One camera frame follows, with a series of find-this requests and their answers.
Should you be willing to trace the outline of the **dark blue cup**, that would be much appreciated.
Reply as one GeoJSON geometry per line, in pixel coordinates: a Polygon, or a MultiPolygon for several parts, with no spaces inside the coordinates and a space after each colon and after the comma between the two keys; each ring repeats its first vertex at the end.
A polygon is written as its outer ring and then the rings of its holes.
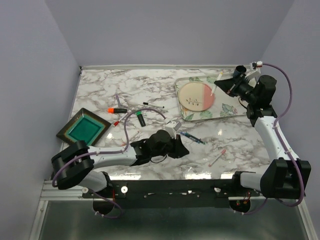
{"type": "Polygon", "coordinates": [[[244,65],[238,65],[235,67],[232,77],[234,79],[244,78],[246,76],[247,68],[244,65]]]}

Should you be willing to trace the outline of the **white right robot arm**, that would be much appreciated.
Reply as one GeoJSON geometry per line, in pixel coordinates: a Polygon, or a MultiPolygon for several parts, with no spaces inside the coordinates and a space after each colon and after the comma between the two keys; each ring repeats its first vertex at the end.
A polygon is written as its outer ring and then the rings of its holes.
{"type": "Polygon", "coordinates": [[[259,77],[251,86],[244,74],[214,84],[230,97],[247,102],[246,115],[259,133],[271,160],[264,173],[240,171],[230,183],[230,191],[241,196],[248,189],[260,192],[265,198],[292,199],[300,203],[305,195],[311,165],[292,150],[271,105],[277,80],[269,75],[259,77]]]}

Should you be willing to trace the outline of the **teal ballpoint pen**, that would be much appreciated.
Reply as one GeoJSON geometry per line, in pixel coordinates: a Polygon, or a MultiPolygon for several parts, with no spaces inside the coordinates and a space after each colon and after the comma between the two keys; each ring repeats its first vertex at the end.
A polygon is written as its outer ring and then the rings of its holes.
{"type": "Polygon", "coordinates": [[[200,138],[197,138],[197,137],[195,137],[195,136],[193,136],[193,135],[191,135],[191,134],[189,134],[189,133],[187,133],[187,132],[186,132],[184,135],[185,135],[187,138],[191,139],[192,141],[194,141],[194,142],[196,142],[196,143],[203,144],[203,145],[206,144],[206,142],[202,141],[200,138]]]}

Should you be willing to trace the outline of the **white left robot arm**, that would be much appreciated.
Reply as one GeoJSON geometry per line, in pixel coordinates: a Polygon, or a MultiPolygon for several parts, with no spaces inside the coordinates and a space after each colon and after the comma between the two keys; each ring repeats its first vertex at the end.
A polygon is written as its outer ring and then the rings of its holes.
{"type": "Polygon", "coordinates": [[[107,173],[97,172],[96,169],[140,166],[149,163],[155,157],[168,156],[179,159],[189,153],[180,135],[171,137],[165,130],[158,130],[149,138],[131,142],[123,147],[99,148],[88,146],[80,140],[52,157],[52,186],[59,190],[81,186],[104,198],[111,191],[110,178],[107,173]]]}

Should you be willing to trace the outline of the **orange cap black highlighter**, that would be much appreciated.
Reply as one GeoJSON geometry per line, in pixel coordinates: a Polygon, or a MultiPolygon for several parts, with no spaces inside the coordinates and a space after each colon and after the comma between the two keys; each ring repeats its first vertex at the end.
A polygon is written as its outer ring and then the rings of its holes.
{"type": "Polygon", "coordinates": [[[108,108],[107,112],[110,114],[126,114],[128,110],[125,108],[108,108]]]}

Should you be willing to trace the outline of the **cream and pink plate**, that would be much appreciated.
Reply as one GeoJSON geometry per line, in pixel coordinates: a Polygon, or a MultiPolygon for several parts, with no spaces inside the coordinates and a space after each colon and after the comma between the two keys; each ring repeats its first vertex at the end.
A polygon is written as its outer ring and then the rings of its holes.
{"type": "Polygon", "coordinates": [[[193,112],[208,110],[215,102],[212,88],[203,82],[193,81],[183,85],[177,94],[179,103],[193,112]]]}

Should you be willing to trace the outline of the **green cap black highlighter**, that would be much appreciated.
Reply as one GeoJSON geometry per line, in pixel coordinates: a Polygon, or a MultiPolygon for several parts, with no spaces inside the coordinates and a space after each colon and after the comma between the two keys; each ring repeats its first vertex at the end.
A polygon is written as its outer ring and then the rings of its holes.
{"type": "Polygon", "coordinates": [[[143,117],[143,115],[142,115],[142,112],[141,112],[141,111],[137,111],[137,112],[135,113],[135,115],[136,115],[137,118],[138,118],[138,121],[139,121],[139,123],[140,123],[140,126],[141,126],[141,127],[145,127],[145,126],[146,126],[146,123],[145,123],[144,117],[143,117]]]}

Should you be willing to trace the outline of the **pink cap white marker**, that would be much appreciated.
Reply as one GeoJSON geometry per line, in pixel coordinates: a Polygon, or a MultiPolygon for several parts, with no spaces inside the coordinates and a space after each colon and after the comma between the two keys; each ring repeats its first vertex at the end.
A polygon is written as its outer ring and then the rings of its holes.
{"type": "MultiPolygon", "coordinates": [[[[135,133],[133,133],[132,135],[130,135],[129,136],[129,138],[128,138],[128,142],[130,142],[130,141],[132,141],[135,137],[137,137],[138,135],[140,134],[140,132],[139,131],[136,131],[135,133]]],[[[127,144],[127,141],[122,141],[122,143],[121,143],[121,147],[122,146],[125,146],[127,144]]]]}
{"type": "Polygon", "coordinates": [[[226,149],[223,149],[221,153],[208,166],[212,167],[225,153],[226,149]]]}

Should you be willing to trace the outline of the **black cap white marker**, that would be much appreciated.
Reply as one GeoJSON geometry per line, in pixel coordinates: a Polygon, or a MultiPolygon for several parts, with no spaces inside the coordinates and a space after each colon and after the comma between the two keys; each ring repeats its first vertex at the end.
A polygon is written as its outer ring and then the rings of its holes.
{"type": "Polygon", "coordinates": [[[165,108],[165,106],[163,106],[163,105],[158,105],[158,104],[154,104],[154,103],[150,103],[150,102],[143,102],[142,104],[146,105],[146,106],[160,108],[160,109],[164,109],[165,108]]]}

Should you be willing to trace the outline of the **square teal black dish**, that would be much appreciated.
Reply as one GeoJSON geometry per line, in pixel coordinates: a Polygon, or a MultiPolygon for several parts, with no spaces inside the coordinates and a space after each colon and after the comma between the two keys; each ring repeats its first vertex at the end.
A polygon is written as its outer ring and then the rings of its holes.
{"type": "Polygon", "coordinates": [[[94,146],[111,127],[111,123],[81,108],[70,121],[56,134],[56,137],[71,145],[84,141],[87,146],[94,146]]]}

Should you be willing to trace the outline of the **floral leaf pattern tray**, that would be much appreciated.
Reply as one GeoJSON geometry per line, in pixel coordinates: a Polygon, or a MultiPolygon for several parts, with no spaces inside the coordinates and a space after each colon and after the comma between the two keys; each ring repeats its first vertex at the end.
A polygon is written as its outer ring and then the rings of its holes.
{"type": "Polygon", "coordinates": [[[181,116],[186,121],[243,116],[246,110],[236,97],[226,95],[214,82],[230,78],[229,73],[182,77],[175,81],[181,116]]]}

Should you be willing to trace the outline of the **purple pen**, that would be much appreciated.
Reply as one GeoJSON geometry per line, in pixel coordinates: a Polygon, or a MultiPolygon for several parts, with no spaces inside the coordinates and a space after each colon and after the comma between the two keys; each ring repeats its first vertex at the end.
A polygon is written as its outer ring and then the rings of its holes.
{"type": "Polygon", "coordinates": [[[119,98],[119,95],[118,94],[115,94],[115,98],[116,98],[116,101],[117,101],[117,105],[119,108],[121,108],[122,104],[121,104],[121,101],[120,101],[120,98],[119,98]]]}

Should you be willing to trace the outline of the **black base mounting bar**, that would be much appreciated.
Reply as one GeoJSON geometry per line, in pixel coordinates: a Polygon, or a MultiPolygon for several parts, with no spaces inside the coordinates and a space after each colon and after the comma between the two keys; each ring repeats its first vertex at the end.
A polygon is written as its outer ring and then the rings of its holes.
{"type": "Polygon", "coordinates": [[[259,196],[231,179],[113,180],[112,186],[103,196],[123,209],[228,208],[229,201],[259,196]]]}

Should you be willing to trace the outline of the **aluminium frame rail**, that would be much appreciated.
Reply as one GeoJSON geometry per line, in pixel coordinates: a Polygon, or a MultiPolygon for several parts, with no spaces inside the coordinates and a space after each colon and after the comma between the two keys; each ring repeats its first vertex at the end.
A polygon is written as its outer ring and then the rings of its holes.
{"type": "Polygon", "coordinates": [[[82,199],[82,188],[75,186],[66,190],[59,190],[52,186],[50,180],[45,180],[40,194],[41,201],[76,201],[82,199]]]}

